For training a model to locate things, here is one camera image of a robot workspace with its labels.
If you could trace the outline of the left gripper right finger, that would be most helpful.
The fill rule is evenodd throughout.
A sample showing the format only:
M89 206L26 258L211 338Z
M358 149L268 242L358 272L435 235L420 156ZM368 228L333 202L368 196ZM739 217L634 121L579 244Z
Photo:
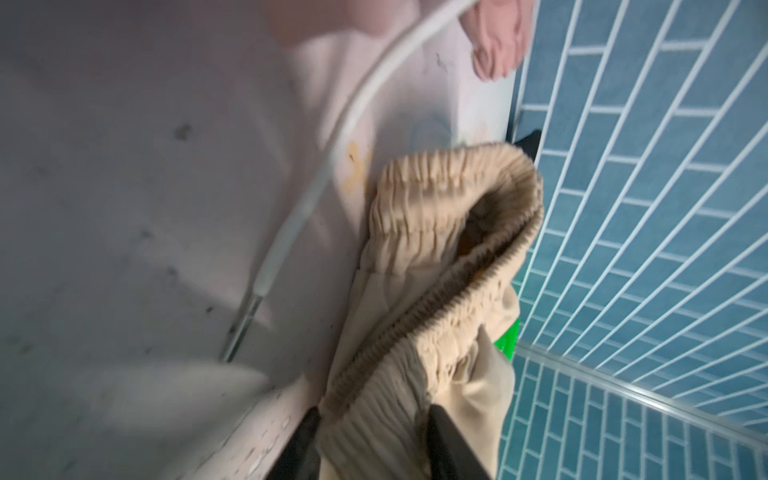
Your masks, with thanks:
M489 480L446 410L431 405L427 423L427 448L433 480Z

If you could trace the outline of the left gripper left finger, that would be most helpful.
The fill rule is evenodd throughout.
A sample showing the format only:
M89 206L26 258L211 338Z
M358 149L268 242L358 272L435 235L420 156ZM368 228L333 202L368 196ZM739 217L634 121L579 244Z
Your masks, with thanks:
M320 422L318 407L310 408L266 475L266 480L319 478L321 459L315 447L315 436Z

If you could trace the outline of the green plastic basket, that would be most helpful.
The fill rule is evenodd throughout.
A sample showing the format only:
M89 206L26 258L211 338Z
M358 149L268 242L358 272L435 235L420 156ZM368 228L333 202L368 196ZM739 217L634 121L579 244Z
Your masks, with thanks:
M511 362L514 357L515 348L519 338L520 323L521 323L520 319L516 319L513 322L512 326L509 329L507 329L504 332L504 334L494 342L494 346L496 347L496 349L509 362Z

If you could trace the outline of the beige shorts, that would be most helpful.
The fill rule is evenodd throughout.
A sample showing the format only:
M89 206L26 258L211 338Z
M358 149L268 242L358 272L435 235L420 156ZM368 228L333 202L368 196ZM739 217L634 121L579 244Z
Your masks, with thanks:
M400 65L478 1L444 1L383 51L351 94L314 178L277 231L225 347L234 357L360 117ZM511 285L543 221L543 185L514 144L412 153L382 170L320 400L318 479L432 479L431 405L494 478L514 371L494 342L519 318Z

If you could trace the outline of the pink shorts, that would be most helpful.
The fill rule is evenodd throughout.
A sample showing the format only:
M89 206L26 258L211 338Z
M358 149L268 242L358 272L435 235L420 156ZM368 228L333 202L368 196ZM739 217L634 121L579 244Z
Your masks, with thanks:
M382 37L406 5L405 1L279 0L265 1L263 8L273 36L290 48L343 30ZM526 0L478 1L460 16L480 80L497 81L519 67L532 38L534 7Z

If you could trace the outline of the black calculator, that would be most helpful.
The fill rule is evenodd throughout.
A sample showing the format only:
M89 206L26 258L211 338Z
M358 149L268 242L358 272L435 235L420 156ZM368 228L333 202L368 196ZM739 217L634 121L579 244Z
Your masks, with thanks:
M541 144L542 130L536 129L527 136L516 141L514 145L521 149L523 153L531 160L536 162L537 154Z

